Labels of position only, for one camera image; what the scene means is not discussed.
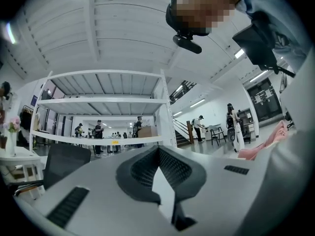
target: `chair armrest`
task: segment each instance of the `chair armrest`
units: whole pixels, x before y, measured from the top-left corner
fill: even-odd
[[[8,184],[9,192],[14,195],[18,189],[22,189],[24,187],[33,187],[33,186],[42,186],[44,184],[43,180],[29,181],[29,182],[17,182]]]

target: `ceiling light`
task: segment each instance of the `ceiling light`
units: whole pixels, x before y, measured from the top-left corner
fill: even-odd
[[[205,99],[202,99],[201,101],[198,101],[197,103],[191,105],[190,107],[192,108],[192,107],[196,106],[197,104],[199,104],[199,103],[201,103],[201,102],[203,102],[203,101],[205,101]]]
[[[12,44],[15,44],[16,41],[15,41],[15,38],[14,38],[14,36],[13,36],[13,34],[12,34],[12,30],[11,30],[11,25],[10,25],[10,23],[7,23],[7,24],[6,24],[6,31],[8,32],[9,38],[10,38],[10,40],[11,40],[11,43],[12,43]]]
[[[243,49],[239,50],[235,55],[235,57],[238,59],[240,56],[242,56],[244,54]]]
[[[176,89],[176,92],[178,92],[183,86],[180,85],[179,88]]]
[[[255,79],[259,78],[261,75],[265,74],[268,71],[263,71],[261,74],[257,75],[255,78],[251,79],[250,82],[254,81]]]
[[[180,111],[180,112],[174,114],[173,116],[179,115],[179,114],[182,113],[182,112],[183,112],[183,111]]]

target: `pink cloth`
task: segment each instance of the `pink cloth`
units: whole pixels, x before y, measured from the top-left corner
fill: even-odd
[[[263,148],[269,146],[270,144],[284,140],[287,138],[287,127],[283,120],[281,120],[274,131],[271,133],[269,138],[262,143],[261,145],[252,148],[252,149],[241,149],[238,158],[245,158],[246,160],[254,160],[258,154]]]

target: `flower vase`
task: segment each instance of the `flower vase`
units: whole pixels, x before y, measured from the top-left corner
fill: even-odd
[[[15,154],[16,144],[14,144],[13,134],[15,134],[15,133],[8,132],[8,136],[7,136],[7,140],[6,140],[6,144],[5,144],[5,155],[7,157],[13,157],[16,155]]]

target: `chair backrest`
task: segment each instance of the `chair backrest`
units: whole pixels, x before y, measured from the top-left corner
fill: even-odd
[[[87,148],[68,144],[52,144],[44,173],[44,188],[48,189],[88,163],[90,159],[91,151]]]

